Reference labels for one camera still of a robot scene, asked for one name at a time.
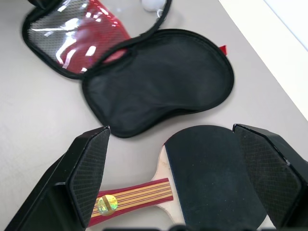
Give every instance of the gray table surface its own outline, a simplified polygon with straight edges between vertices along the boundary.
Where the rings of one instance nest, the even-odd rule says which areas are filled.
[[[100,127],[82,98],[80,83],[60,76],[23,43],[20,33],[26,0],[0,3],[0,230],[3,230],[44,171],[84,131]],[[308,159],[308,122],[262,63],[218,0],[174,0],[163,28],[183,28],[227,45],[235,86],[220,106],[178,116],[130,139],[111,136],[101,189],[149,181],[161,146],[175,132],[195,125],[232,128],[242,123],[280,134]],[[172,225],[157,207],[114,218],[103,227]]]

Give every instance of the holographic sticker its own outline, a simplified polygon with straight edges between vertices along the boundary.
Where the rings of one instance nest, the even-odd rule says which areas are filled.
[[[110,216],[117,209],[117,200],[112,195],[102,196],[97,202],[97,210],[102,216]]]

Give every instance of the wooden handle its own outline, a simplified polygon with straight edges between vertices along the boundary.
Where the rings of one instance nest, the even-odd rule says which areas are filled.
[[[105,195],[112,195],[117,200],[117,209],[109,216],[102,216],[97,209],[98,200]],[[124,189],[101,191],[96,198],[89,227],[139,208],[172,200],[173,195],[168,178]]]

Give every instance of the ping pong paddle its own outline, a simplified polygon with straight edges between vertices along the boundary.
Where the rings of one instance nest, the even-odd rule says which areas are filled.
[[[216,126],[187,128],[169,138],[151,182],[99,192],[89,226],[151,205],[174,223],[222,230],[257,229],[266,217],[236,136]]]

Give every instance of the white ball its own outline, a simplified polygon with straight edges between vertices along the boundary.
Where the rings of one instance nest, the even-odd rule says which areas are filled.
[[[162,9],[166,0],[141,0],[142,6],[146,11],[156,12]]]

